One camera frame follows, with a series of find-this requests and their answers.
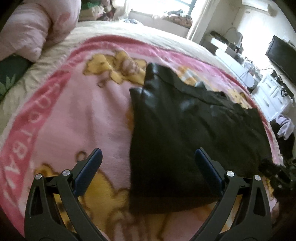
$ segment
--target curtain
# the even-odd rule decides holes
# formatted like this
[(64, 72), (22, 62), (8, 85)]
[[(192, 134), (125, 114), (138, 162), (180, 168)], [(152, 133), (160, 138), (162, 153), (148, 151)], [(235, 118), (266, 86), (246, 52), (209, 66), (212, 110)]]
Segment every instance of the curtain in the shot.
[(199, 10), (195, 14), (198, 14), (199, 17), (190, 28), (186, 37), (187, 39), (197, 44), (200, 43), (219, 2), (220, 0), (203, 0), (199, 2), (199, 5), (195, 6), (195, 9)]
[(112, 5), (115, 8), (113, 20), (128, 18), (133, 1), (134, 0), (112, 0)]

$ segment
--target silver screw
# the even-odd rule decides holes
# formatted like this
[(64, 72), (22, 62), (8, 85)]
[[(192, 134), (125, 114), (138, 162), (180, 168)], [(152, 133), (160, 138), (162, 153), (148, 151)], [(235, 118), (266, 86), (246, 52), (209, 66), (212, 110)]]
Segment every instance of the silver screw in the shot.
[(36, 180), (39, 180), (41, 177), (42, 177), (42, 174), (39, 173), (39, 174), (37, 174), (37, 175), (35, 176), (35, 179), (36, 179)]
[(63, 176), (69, 176), (70, 173), (71, 173), (70, 170), (64, 170), (62, 174), (63, 174)]
[(260, 180), (261, 180), (261, 177), (258, 176), (258, 175), (255, 175), (254, 178), (255, 178), (257, 181), (260, 181)]
[(228, 171), (226, 172), (227, 176), (233, 177), (234, 176), (234, 172), (233, 171)]

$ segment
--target white wall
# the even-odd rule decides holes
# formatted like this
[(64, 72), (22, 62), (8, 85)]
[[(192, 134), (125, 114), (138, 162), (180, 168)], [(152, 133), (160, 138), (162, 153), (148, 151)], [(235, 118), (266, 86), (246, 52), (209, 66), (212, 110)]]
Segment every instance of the white wall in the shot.
[(152, 15), (140, 13), (140, 12), (134, 12), (132, 11), (129, 14), (129, 18), (133, 18), (141, 22), (144, 26), (156, 28), (171, 34), (178, 35), (180, 37), (185, 38), (187, 36), (187, 33), (189, 31), (188, 28), (182, 27), (178, 24), (169, 22), (167, 20), (163, 19), (154, 19), (152, 18)]
[(234, 5), (233, 0), (220, 0), (205, 34), (215, 30), (224, 35), (229, 28), (233, 27), (240, 6), (242, 5)]
[[(274, 35), (280, 39), (288, 37), (290, 41), (296, 45), (296, 33), (291, 24), (274, 2), (269, 3), (276, 11), (275, 17), (248, 9), (247, 7), (242, 7), (234, 21), (234, 26), (237, 27), (238, 31), (243, 35), (243, 55), (252, 60), (259, 69), (270, 67), (276, 69), (265, 55), (268, 45), (272, 41)], [(271, 71), (272, 70), (266, 70), (262, 71), (262, 73), (271, 73)], [(296, 86), (284, 76), (282, 76), (282, 78), (296, 96)], [(291, 109), (288, 116), (293, 120), (293, 123), (296, 124), (296, 107)], [(295, 146), (293, 154), (294, 157), (296, 157)]]

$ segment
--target television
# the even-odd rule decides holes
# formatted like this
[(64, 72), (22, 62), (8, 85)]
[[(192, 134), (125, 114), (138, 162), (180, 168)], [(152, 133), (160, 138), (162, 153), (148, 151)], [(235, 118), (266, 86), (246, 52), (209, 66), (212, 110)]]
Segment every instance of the television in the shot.
[(296, 85), (296, 50), (292, 46), (274, 36), (266, 56)]

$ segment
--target blanket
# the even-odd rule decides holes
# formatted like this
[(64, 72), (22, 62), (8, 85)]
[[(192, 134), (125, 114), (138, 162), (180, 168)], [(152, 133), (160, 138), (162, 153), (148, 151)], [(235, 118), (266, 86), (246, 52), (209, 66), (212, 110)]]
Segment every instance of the blanket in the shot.
[[(88, 39), (18, 108), (1, 136), (0, 205), (19, 232), (24, 234), (34, 175), (53, 176), (72, 169), (95, 147), (103, 151), (103, 163), (79, 201), (111, 240), (189, 240), (206, 220), (215, 204), (158, 215), (128, 211), (133, 131), (129, 88), (143, 84), (151, 62), (170, 67), (187, 84), (202, 81), (207, 89), (225, 92), (244, 108), (257, 108), (248, 91), (217, 67), (120, 36)], [(260, 115), (278, 164), (272, 130)], [(224, 231), (230, 228), (238, 204), (239, 197)], [(65, 210), (60, 213), (72, 229)]]

